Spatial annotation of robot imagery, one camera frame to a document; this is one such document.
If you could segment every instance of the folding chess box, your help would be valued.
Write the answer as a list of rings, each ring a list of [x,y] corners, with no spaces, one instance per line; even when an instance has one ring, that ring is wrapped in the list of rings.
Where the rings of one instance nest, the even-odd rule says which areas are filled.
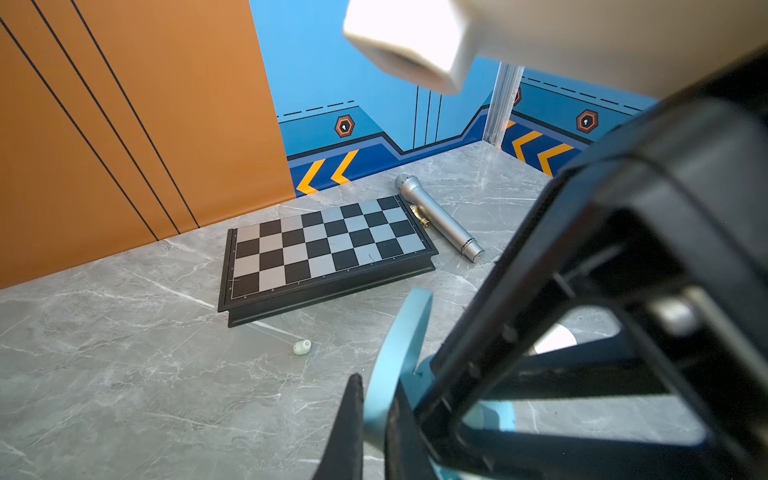
[[[431,272],[437,253],[399,195],[231,229],[219,311],[253,322]]]

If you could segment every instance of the hexagon symbol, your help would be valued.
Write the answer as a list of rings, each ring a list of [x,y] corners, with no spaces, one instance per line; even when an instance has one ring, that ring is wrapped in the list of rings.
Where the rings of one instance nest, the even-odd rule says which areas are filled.
[[[598,113],[596,111],[584,110],[581,115],[576,117],[576,128],[586,134],[593,131],[598,125]]]
[[[355,129],[355,121],[349,115],[342,115],[336,120],[336,133],[344,138],[352,134]]]

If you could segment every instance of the gold object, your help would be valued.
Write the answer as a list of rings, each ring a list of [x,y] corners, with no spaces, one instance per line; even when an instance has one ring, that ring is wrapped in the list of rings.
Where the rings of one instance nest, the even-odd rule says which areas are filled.
[[[419,222],[422,223],[422,226],[424,228],[429,227],[429,220],[422,215],[422,212],[419,210],[419,208],[416,205],[411,205],[411,211],[414,215],[416,215],[416,218],[419,219]]]

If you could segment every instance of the microphone handle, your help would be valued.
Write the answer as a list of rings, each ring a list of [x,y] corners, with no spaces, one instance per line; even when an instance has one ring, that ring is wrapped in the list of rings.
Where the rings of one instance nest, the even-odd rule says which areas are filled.
[[[456,247],[456,249],[467,256],[471,261],[480,260],[482,248],[477,240],[469,234],[448,212],[443,210],[432,197],[420,185],[409,188],[406,191],[401,190],[404,198],[416,205],[432,222],[442,235]]]

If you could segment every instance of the white square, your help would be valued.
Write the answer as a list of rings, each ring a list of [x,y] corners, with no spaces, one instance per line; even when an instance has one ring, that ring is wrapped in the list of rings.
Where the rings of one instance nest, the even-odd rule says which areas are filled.
[[[367,265],[368,263],[378,262],[382,259],[379,248],[375,243],[355,247],[355,255],[357,255],[357,263],[360,265]]]
[[[325,223],[342,220],[344,218],[340,208],[329,208],[328,210],[323,210],[320,214],[323,215],[323,222]]]
[[[283,265],[259,272],[259,291],[264,292],[286,284],[286,267]]]
[[[371,227],[371,235],[374,242],[383,242],[384,240],[395,238],[395,232],[392,231],[392,227],[388,223]]]
[[[333,257],[322,255],[321,257],[310,258],[310,275],[312,278],[335,273],[336,266],[333,265]]]
[[[259,271],[259,254],[249,255],[248,257],[241,257],[235,259],[234,276],[248,275],[249,273],[256,273]]]
[[[299,228],[304,227],[301,223],[301,215],[296,215],[295,217],[288,217],[288,218],[281,218],[280,219],[280,229],[283,232],[290,232],[291,230],[298,230]]]
[[[249,225],[248,227],[241,227],[237,229],[237,242],[245,242],[259,238],[259,230],[261,225]]]
[[[352,238],[349,237],[348,233],[334,235],[333,237],[328,237],[328,246],[331,249],[331,253],[350,250],[352,248]]]
[[[357,230],[368,228],[368,222],[366,222],[366,218],[363,215],[345,218],[344,223],[346,223],[346,231],[348,232],[356,232]]]
[[[373,212],[380,212],[382,211],[382,207],[377,200],[371,200],[369,202],[362,202],[360,204],[360,210],[362,210],[362,214],[365,215],[372,214]]]
[[[286,265],[302,260],[306,260],[306,243],[298,243],[297,245],[283,248],[283,263]]]
[[[403,220],[408,220],[408,217],[406,217],[406,213],[402,211],[402,208],[390,208],[389,210],[384,210],[384,217],[386,217],[386,221],[390,223],[395,223]]]
[[[304,241],[311,242],[312,240],[320,240],[321,238],[328,237],[326,233],[326,225],[324,223],[318,223],[311,227],[304,227]]]
[[[418,252],[419,250],[424,250],[426,248],[424,247],[424,243],[422,243],[422,239],[415,233],[398,238],[397,243],[400,244],[403,253]]]
[[[280,248],[283,248],[282,233],[267,235],[266,237],[261,237],[259,240],[259,253],[271,252],[272,250],[278,250]]]

